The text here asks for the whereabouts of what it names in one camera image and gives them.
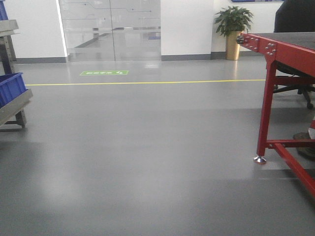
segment workbench leg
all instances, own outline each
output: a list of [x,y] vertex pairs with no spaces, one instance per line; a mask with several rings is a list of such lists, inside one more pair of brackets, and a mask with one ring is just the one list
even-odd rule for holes
[[266,159],[263,158],[263,156],[265,155],[265,149],[267,148],[267,135],[271,113],[272,96],[276,80],[276,70],[277,62],[267,61],[267,75],[261,109],[260,128],[257,144],[257,157],[254,158],[254,161],[258,164],[266,163]]
[[24,110],[21,110],[18,114],[15,115],[16,123],[22,128],[25,128],[26,125],[26,116]]

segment chair wheel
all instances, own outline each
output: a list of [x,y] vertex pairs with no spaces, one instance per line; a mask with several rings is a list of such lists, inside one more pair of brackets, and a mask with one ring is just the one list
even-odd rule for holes
[[312,103],[309,103],[306,105],[306,107],[311,110],[311,109],[313,109],[314,105]]

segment potted plant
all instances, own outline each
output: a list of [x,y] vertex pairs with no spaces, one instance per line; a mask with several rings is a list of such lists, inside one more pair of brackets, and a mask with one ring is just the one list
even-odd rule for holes
[[238,6],[229,6],[228,9],[218,12],[215,18],[215,24],[219,24],[216,32],[226,37],[226,59],[237,60],[240,52],[240,45],[236,43],[236,38],[242,31],[251,29],[250,23],[253,14],[246,8]]

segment leveling foot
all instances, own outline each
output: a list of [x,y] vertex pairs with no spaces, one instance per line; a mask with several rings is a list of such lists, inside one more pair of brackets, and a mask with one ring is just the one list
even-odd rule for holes
[[267,160],[262,156],[257,156],[254,158],[254,162],[256,162],[257,164],[266,164]]

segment green leaves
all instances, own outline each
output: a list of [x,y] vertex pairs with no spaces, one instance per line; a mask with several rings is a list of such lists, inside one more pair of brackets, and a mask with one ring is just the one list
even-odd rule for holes
[[215,18],[215,24],[219,24],[216,32],[223,36],[229,36],[232,31],[243,31],[251,29],[251,18],[253,14],[246,8],[229,6],[228,9],[222,8],[219,15]]

